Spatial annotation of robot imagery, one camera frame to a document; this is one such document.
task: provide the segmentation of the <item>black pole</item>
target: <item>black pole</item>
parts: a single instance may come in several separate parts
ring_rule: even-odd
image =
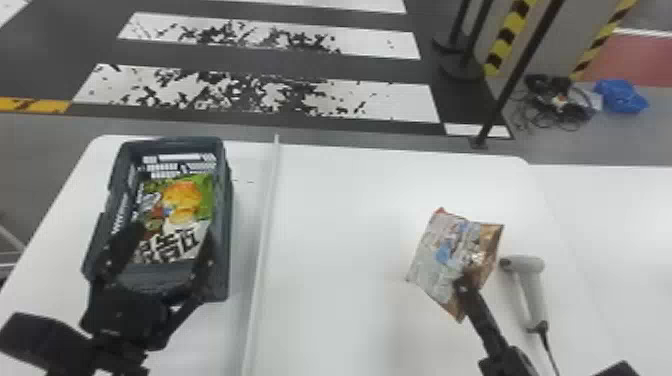
[[[469,10],[469,5],[471,5],[471,0],[462,0],[460,5],[460,10],[457,12],[457,18],[455,19],[455,24],[453,25],[453,30],[450,31],[450,44],[457,44],[457,38],[462,32],[462,25],[464,25],[464,19],[467,18],[467,11]]]
[[[483,0],[481,4],[481,9],[478,11],[478,16],[474,23],[474,29],[469,35],[469,43],[467,43],[467,48],[462,53],[462,60],[460,60],[460,65],[466,67],[469,64],[469,60],[474,56],[474,48],[476,48],[476,42],[481,36],[483,31],[483,26],[485,25],[485,20],[488,18],[490,13],[490,8],[492,8],[492,3],[494,0]]]
[[[448,77],[458,81],[478,81],[485,77],[483,65],[476,61],[474,57],[474,49],[476,48],[478,38],[481,36],[493,2],[494,0],[483,0],[481,3],[481,8],[476,16],[476,21],[474,21],[471,34],[469,34],[469,41],[462,55],[444,56],[441,58],[439,64]]]
[[[527,66],[530,64],[532,57],[534,57],[534,54],[537,52],[537,49],[539,48],[539,45],[544,40],[544,37],[548,33],[548,30],[551,28],[551,25],[553,25],[553,21],[558,16],[560,8],[562,8],[564,4],[565,0],[551,0],[551,3],[546,9],[543,18],[541,19],[541,21],[539,21],[539,26],[537,27],[537,30],[534,31],[532,39],[527,44],[527,47],[525,47],[523,55],[520,57],[518,64],[516,64],[513,73],[511,73],[511,77],[509,77],[509,80],[506,82],[506,85],[504,86],[504,89],[502,90],[499,99],[497,99],[495,109],[488,116],[488,119],[485,121],[485,123],[483,123],[483,128],[481,128],[481,132],[478,134],[478,136],[476,136],[475,138],[471,138],[469,140],[472,148],[474,149],[487,148],[487,146],[485,145],[485,140],[488,138],[490,130],[492,130],[495,121],[501,114],[502,110],[504,109],[504,106],[506,106],[506,103],[511,98],[511,94],[513,94],[513,91],[516,89],[518,81],[520,81],[520,79],[523,77],[523,74],[525,74],[525,70],[527,69]]]
[[[445,53],[462,53],[467,45],[467,37],[462,34],[464,19],[467,18],[467,11],[471,5],[471,0],[462,0],[457,17],[453,23],[450,32],[441,31],[434,35],[434,44],[441,48]]]

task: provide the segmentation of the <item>chip bag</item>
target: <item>chip bag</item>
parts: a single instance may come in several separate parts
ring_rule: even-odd
[[[479,289],[495,267],[503,225],[471,222],[439,208],[420,239],[406,280],[427,295],[458,322],[465,317],[453,283],[466,275]]]

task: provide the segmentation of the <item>yellow black striped pillar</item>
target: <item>yellow black striped pillar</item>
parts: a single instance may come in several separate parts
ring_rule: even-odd
[[[488,58],[485,60],[485,73],[488,76],[499,74],[502,65],[511,55],[513,42],[527,24],[527,17],[537,0],[515,0],[509,14],[504,19],[504,26],[497,35]]]
[[[569,76],[574,81],[580,80],[583,74],[586,72],[586,69],[590,66],[590,63],[597,57],[602,49],[602,46],[607,42],[611,34],[614,33],[614,30],[621,24],[623,18],[628,14],[630,9],[637,4],[639,0],[621,0],[621,2],[616,7],[614,15],[609,19],[609,22],[600,30],[593,44],[590,45],[588,51],[584,52],[583,56],[579,60],[578,65],[574,68],[574,71]]]

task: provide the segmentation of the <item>white table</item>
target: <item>white table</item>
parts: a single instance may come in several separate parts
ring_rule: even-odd
[[[670,374],[672,169],[534,166],[619,353]]]
[[[564,375],[619,360],[530,167],[511,157],[283,146],[254,376],[480,375],[470,324],[404,281],[439,206],[504,223],[500,254],[542,256],[551,341]],[[509,341],[551,375],[523,333],[513,279],[483,290]]]
[[[79,267],[126,139],[99,138],[87,149],[0,293],[0,322],[26,311],[77,325],[88,291]],[[275,181],[271,146],[226,146],[234,174],[246,175],[236,183],[234,294],[199,308],[151,355],[153,374],[237,375],[245,359],[245,376],[479,375],[484,351],[471,326],[403,280],[439,206],[504,223],[502,255],[546,259],[551,341],[565,375],[589,376],[621,358],[524,161],[282,146]],[[258,203],[273,184],[262,220]],[[258,255],[263,274],[252,286]],[[550,375],[538,339],[521,330],[515,281],[497,271],[483,293],[509,341]],[[4,355],[0,374],[41,375]]]

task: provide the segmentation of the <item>gray floor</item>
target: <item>gray floor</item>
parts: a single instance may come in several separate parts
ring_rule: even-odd
[[[670,166],[672,93],[641,92],[652,108],[639,116],[598,114],[576,133],[558,129],[517,133],[515,141],[489,141],[487,153],[520,156],[537,164]],[[214,135],[270,141],[276,133],[292,144],[473,152],[464,138],[5,113],[0,114],[0,167],[6,171],[0,180],[0,222],[28,241],[86,145],[100,135]],[[3,249],[8,246],[0,244]]]
[[[672,31],[672,2],[670,0],[639,0],[621,26]]]

